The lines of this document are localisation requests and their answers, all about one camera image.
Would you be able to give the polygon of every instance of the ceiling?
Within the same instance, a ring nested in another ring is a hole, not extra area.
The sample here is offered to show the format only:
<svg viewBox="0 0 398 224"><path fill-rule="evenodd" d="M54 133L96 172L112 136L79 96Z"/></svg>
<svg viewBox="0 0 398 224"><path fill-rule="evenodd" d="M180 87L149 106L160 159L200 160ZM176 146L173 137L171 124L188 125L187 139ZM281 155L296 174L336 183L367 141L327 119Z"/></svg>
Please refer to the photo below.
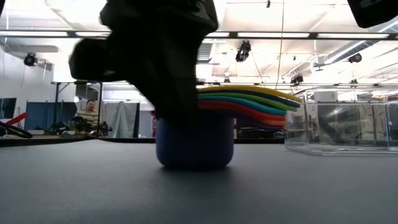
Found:
<svg viewBox="0 0 398 224"><path fill-rule="evenodd" d="M98 13L106 0L8 0L0 19L5 30L106 30ZM359 28L346 0L216 0L220 31L240 32L374 32ZM78 39L8 38L13 51L27 52L36 46L40 58L65 63ZM206 81L222 82L226 75L235 83L290 82L302 74L305 83L391 83L396 81L397 41L382 41L361 51L363 61L336 62L316 71L320 57L352 44L350 40L250 40L252 52L243 63L235 61L242 40L218 39Z"/></svg>

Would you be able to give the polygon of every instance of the white wall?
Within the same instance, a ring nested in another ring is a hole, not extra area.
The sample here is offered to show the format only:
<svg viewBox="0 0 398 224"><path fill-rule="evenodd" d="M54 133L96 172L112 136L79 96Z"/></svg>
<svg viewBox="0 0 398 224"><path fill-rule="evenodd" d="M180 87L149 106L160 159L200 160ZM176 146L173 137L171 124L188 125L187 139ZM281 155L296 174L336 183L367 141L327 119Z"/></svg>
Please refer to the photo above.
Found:
<svg viewBox="0 0 398 224"><path fill-rule="evenodd" d="M27 101L55 101L56 86L51 84L52 78L53 71L46 70L44 73L43 68L27 67L21 59L0 48L0 98L17 98L14 117L17 116L18 108L20 113L26 112ZM75 92L74 85L66 87L59 94L59 101L73 102Z"/></svg>

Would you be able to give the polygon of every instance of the table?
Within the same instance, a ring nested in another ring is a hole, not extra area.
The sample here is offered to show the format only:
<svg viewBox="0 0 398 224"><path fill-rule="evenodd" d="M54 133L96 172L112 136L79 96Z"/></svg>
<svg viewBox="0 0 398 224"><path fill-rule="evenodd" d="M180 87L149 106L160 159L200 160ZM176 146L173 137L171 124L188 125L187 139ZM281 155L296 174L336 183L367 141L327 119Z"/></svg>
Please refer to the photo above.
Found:
<svg viewBox="0 0 398 224"><path fill-rule="evenodd" d="M211 173L165 170L153 144L0 148L0 223L397 223L397 157L235 148Z"/></svg>

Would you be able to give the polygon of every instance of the transparent bin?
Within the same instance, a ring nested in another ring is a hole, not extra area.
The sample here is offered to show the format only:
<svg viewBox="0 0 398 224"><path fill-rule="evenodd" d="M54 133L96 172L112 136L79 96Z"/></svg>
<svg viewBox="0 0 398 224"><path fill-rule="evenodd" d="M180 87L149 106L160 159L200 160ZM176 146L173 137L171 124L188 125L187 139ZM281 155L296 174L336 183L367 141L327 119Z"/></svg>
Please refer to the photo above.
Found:
<svg viewBox="0 0 398 224"><path fill-rule="evenodd" d="M316 155L398 156L398 85L323 86L286 116L287 149Z"/></svg>

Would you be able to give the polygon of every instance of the red fire extinguisher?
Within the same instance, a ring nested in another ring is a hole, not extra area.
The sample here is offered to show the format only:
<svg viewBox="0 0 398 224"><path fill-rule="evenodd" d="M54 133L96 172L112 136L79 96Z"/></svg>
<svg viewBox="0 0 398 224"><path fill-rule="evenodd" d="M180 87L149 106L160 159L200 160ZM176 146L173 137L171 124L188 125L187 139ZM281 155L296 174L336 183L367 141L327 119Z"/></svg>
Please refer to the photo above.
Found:
<svg viewBox="0 0 398 224"><path fill-rule="evenodd" d="M156 137L156 117L152 115L152 138Z"/></svg>

